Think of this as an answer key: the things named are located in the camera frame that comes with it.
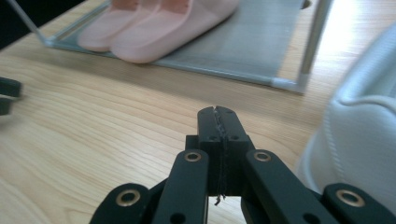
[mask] black object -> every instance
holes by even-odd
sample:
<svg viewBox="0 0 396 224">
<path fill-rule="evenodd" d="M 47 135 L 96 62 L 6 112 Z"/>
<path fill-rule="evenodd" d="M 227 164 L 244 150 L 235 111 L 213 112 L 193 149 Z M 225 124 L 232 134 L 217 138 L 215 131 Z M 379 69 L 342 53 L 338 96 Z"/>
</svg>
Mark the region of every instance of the black object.
<svg viewBox="0 0 396 224">
<path fill-rule="evenodd" d="M 17 0 L 37 27 L 63 14 L 83 0 Z M 0 1 L 0 49 L 31 31 L 6 0 Z"/>
<path fill-rule="evenodd" d="M 232 110 L 217 106 L 198 112 L 198 134 L 186 137 L 167 179 L 114 189 L 91 224 L 206 223 L 209 196 L 240 196 L 247 223 L 396 223 L 355 187 L 330 185 L 322 196 L 306 189 L 274 153 L 255 149 Z"/>
<path fill-rule="evenodd" d="M 20 97 L 21 87 L 22 84 L 19 81 L 0 77 L 0 95 Z M 11 104 L 11 99 L 0 97 L 0 116 L 9 114 L 11 111 Z"/>
</svg>

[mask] shoe rack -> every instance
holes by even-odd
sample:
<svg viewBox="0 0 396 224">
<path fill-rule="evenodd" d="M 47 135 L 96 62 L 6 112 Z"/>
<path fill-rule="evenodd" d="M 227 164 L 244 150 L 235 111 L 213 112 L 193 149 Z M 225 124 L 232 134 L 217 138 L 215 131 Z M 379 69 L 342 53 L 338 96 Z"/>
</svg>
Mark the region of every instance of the shoe rack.
<svg viewBox="0 0 396 224">
<path fill-rule="evenodd" d="M 43 45 L 116 58 L 78 46 L 78 34 L 109 6 L 104 1 L 52 36 L 42 34 L 16 0 L 7 0 Z M 304 0 L 240 0 L 220 25 L 160 60 L 160 66 L 304 93 L 332 0 L 318 0 L 297 78 L 278 77 Z"/>
</svg>

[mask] metal rod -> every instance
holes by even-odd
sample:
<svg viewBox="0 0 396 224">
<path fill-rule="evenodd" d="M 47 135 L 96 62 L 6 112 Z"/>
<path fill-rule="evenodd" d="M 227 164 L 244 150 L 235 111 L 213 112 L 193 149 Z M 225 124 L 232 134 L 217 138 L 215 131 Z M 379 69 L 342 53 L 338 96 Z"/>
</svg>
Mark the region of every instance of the metal rod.
<svg viewBox="0 0 396 224">
<path fill-rule="evenodd" d="M 311 31 L 307 40 L 307 45 L 304 52 L 303 62 L 300 68 L 300 74 L 297 80 L 297 85 L 306 86 L 306 82 L 311 73 L 312 64 L 318 50 L 319 42 L 323 34 L 324 26 L 327 17 L 330 13 L 333 0 L 319 0 L 318 8 L 315 13 L 314 21 L 311 26 Z"/>
<path fill-rule="evenodd" d="M 18 13 L 27 27 L 37 35 L 38 39 L 45 45 L 50 45 L 50 41 L 38 30 L 35 23 L 29 18 L 29 16 L 23 11 L 23 9 L 18 5 L 15 0 L 7 0 L 8 3 L 14 8 L 14 10 Z"/>
</svg>

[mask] wood grain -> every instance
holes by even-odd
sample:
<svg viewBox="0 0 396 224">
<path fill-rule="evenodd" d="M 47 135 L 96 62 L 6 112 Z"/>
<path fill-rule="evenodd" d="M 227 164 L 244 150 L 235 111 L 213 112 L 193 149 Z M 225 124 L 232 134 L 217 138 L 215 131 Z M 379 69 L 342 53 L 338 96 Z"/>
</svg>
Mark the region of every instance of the wood grain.
<svg viewBox="0 0 396 224">
<path fill-rule="evenodd" d="M 282 77 L 296 73 L 313 7 L 302 11 Z M 0 76 L 24 85 L 12 115 L 0 117 L 0 223 L 88 223 L 116 186 L 153 187 L 169 175 L 185 135 L 196 133 L 196 113 L 212 105 L 234 110 L 256 148 L 274 151 L 292 169 L 332 92 L 396 21 L 395 10 L 391 0 L 334 1 L 305 95 L 44 48 L 27 36 L 0 53 Z M 213 203 L 208 223 L 245 222 L 237 198 Z"/>
</svg>

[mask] wooden table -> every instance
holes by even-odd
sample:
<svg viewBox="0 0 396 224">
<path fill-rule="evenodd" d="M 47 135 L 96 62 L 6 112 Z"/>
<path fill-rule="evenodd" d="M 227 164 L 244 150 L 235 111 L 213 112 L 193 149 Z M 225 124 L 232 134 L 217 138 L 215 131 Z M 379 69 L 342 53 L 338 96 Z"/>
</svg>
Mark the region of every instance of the wooden table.
<svg viewBox="0 0 396 224">
<path fill-rule="evenodd" d="M 395 11 L 392 0 L 336 0 L 305 95 L 49 49 L 28 35 L 0 53 L 0 76 L 24 85 L 12 114 L 0 117 L 0 223 L 88 223 L 116 186 L 153 187 L 169 175 L 186 134 L 196 134 L 196 113 L 212 105 L 234 110 L 256 148 L 292 169 L 337 84 Z M 312 12 L 302 11 L 283 77 L 298 69 Z M 214 202 L 208 223 L 245 222 L 238 198 Z"/>
</svg>

